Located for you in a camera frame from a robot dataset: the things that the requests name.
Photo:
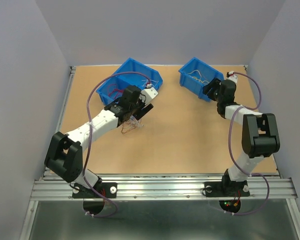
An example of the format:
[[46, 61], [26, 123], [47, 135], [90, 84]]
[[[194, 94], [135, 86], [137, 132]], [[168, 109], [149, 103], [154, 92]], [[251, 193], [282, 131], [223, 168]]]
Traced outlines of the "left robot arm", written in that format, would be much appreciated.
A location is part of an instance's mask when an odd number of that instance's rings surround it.
[[131, 117], [140, 120], [153, 108], [151, 102], [157, 96], [154, 87], [140, 89], [128, 85], [120, 97], [106, 105], [95, 117], [90, 117], [88, 122], [67, 133], [55, 133], [44, 165], [67, 183], [83, 186], [90, 197], [98, 196], [102, 179], [83, 163], [84, 151], [91, 151], [93, 142]]

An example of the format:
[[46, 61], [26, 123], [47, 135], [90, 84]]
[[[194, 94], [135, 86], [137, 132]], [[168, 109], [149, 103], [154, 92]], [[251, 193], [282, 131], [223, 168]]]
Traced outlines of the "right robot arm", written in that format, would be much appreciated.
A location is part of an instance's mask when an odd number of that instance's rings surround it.
[[[214, 78], [203, 87], [203, 94], [216, 102], [218, 114], [230, 120], [228, 150], [233, 166], [228, 168], [220, 182], [221, 192], [232, 195], [245, 184], [255, 167], [280, 149], [280, 137], [273, 113], [260, 113], [235, 102], [237, 85], [234, 80]], [[234, 123], [242, 126], [242, 153], [237, 160], [232, 153], [232, 128]]]

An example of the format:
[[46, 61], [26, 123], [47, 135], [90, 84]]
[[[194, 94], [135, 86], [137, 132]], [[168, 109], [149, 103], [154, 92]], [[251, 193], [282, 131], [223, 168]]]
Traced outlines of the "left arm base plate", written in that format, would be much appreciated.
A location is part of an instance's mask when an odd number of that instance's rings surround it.
[[96, 192], [108, 199], [115, 199], [117, 197], [118, 184], [116, 182], [97, 183], [96, 186], [93, 187], [94, 190], [78, 183], [70, 183], [69, 186], [72, 188], [73, 199], [100, 199], [101, 197], [96, 194]]

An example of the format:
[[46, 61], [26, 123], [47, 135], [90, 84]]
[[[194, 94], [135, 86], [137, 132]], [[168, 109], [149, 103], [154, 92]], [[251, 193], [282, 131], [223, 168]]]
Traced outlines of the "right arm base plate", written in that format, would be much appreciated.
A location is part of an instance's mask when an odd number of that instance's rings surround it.
[[231, 181], [230, 183], [224, 183], [221, 181], [206, 181], [204, 182], [204, 195], [208, 198], [213, 197], [249, 197], [250, 191], [245, 190], [247, 187], [247, 181], [236, 182]]

